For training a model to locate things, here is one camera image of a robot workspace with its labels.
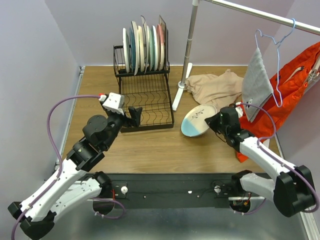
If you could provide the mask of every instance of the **screw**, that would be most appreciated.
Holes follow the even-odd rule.
[[[214,191],[215,191],[217,194],[220,193],[220,192],[221,192],[220,186],[216,185],[216,186],[214,187]]]

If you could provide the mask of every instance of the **red garment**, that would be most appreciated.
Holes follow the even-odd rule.
[[[263,106],[263,109],[265,109],[272,116],[275,122],[276,130],[278,130],[284,124],[289,114],[293,111],[297,103],[304,95],[304,92],[308,86],[308,84],[304,83],[304,81],[308,77],[309,72],[319,56],[320,42],[308,47],[279,71],[278,89],[282,94],[283,105],[280,108],[277,107],[274,98],[270,97],[270,99]],[[297,68],[302,66],[303,70],[298,71],[291,79],[285,82]],[[270,82],[274,90],[275,98],[278,101],[278,104],[280,104],[279,93],[276,90],[277,74],[270,79]],[[258,138],[268,137],[273,134],[274,129],[272,123],[269,117],[263,111],[259,111],[252,123],[248,121],[245,114],[239,120],[243,129],[249,130]],[[247,156],[239,152],[237,152],[237,158],[241,163],[248,159]]]

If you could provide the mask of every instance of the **wooden tabletop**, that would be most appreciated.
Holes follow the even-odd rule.
[[[231,69],[243,77],[246,67],[194,66],[191,75],[221,75]],[[169,87],[172,101],[181,80],[182,67],[172,66]],[[118,82],[111,66],[86,66],[79,95],[118,93]],[[233,148],[208,130],[198,137],[186,137],[180,127],[185,115],[198,103],[191,93],[184,92],[179,107],[174,112],[174,127],[169,129],[119,133],[104,159],[91,172],[106,173],[237,173],[242,170],[263,172],[252,160],[240,163]],[[93,115],[105,115],[97,99],[78,99],[75,105],[64,156],[74,143],[83,137],[82,128]],[[276,141],[270,149],[278,153]]]

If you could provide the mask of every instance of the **black wire dish rack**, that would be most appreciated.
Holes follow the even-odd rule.
[[[122,133],[157,129],[169,129],[174,126],[174,112],[169,89],[170,63],[168,61],[168,30],[165,29],[164,67],[157,71],[126,72],[124,47],[113,47],[113,69],[119,85],[119,93],[124,95],[123,109],[142,107],[139,127],[123,127]]]

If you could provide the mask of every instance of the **metal floor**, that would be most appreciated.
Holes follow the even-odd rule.
[[[120,209],[111,213],[118,214]],[[286,218],[267,202],[241,216],[229,209],[129,209],[118,220],[95,216],[92,201],[67,213],[43,240],[306,240],[300,215]]]

